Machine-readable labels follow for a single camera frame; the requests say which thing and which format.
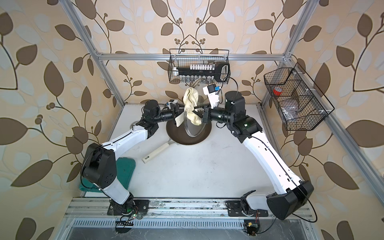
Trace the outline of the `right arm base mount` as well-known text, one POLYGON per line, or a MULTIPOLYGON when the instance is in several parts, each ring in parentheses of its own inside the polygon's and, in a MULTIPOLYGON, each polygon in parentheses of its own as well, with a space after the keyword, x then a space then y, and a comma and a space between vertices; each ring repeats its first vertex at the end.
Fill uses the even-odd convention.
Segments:
POLYGON ((258 194, 256 190, 242 195, 239 200, 225 202, 230 217, 268 217, 269 207, 266 195, 258 194))

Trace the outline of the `yellow cloth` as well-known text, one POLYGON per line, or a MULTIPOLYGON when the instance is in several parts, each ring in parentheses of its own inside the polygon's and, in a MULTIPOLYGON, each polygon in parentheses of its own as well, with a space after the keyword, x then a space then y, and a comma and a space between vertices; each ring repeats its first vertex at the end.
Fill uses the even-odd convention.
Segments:
POLYGON ((187 119, 195 126, 202 124, 202 119, 193 111, 198 106, 199 94, 194 88, 188 88, 183 96, 183 103, 185 105, 184 111, 186 112, 187 119))

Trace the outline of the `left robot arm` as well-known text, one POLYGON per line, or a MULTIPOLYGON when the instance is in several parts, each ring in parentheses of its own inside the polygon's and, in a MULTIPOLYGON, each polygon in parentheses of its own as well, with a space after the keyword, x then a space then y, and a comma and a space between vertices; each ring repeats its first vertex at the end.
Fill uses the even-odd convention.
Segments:
POLYGON ((101 189, 112 203, 123 206, 133 195, 117 177, 118 158, 135 145, 152 137, 161 122, 175 122, 184 112, 178 101, 168 102, 163 109, 156 100, 149 100, 142 110, 141 119, 129 131, 102 144, 88 146, 80 171, 81 177, 101 189))

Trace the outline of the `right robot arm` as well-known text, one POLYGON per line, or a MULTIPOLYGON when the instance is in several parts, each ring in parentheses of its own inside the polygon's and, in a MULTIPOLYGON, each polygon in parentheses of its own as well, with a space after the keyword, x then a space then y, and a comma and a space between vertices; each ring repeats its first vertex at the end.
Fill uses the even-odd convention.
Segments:
POLYGON ((245 99, 240 92, 225 95, 225 107, 219 107, 219 93, 204 91, 210 106, 205 106, 202 121, 226 124, 231 134, 242 143, 260 163, 271 180, 275 192, 266 197, 269 210, 279 220, 293 215, 309 202, 314 191, 310 181, 303 181, 285 164, 270 144, 262 126, 246 114, 245 99))

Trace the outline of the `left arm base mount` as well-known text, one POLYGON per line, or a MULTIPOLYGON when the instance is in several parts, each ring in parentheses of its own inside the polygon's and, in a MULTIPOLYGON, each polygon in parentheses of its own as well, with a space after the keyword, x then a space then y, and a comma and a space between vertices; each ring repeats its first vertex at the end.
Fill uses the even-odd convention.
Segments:
POLYGON ((149 210, 149 200, 128 200, 123 205, 117 204, 110 199, 110 206, 107 211, 108 216, 145 216, 149 210))

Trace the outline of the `glass pot lid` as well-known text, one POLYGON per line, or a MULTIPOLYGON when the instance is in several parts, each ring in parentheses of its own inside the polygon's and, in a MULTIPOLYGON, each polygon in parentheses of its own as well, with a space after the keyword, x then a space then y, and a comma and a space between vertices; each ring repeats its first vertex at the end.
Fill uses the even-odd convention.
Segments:
POLYGON ((187 112, 183 104, 176 103, 175 106, 175 119, 174 123, 176 128, 184 127, 186 134, 191 138, 209 135, 211 132, 211 125, 203 123, 199 116, 199 112, 187 112))

